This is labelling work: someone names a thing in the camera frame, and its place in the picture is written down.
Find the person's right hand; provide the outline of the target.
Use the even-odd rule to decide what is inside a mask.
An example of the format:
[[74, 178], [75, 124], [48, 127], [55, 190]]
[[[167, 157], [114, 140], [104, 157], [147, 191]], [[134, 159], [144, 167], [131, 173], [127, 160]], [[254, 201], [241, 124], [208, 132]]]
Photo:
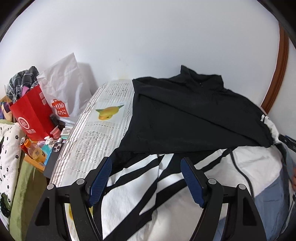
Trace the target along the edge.
[[291, 182], [292, 182], [293, 190], [296, 191], [296, 168], [293, 168], [293, 174], [292, 174]]

